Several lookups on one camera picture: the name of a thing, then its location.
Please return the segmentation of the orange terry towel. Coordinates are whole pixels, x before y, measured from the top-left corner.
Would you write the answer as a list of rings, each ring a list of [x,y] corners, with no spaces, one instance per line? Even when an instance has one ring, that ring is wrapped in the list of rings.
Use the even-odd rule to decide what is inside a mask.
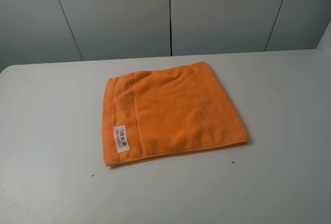
[[[118,153],[113,129],[122,125],[130,150]],[[112,168],[249,142],[243,121],[205,62],[110,78],[101,136],[104,164]]]

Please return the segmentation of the white towel label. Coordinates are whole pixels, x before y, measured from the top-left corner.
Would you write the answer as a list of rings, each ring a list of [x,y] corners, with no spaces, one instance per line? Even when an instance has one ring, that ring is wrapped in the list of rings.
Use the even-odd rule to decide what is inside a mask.
[[[114,127],[113,136],[118,153],[130,150],[125,125]]]

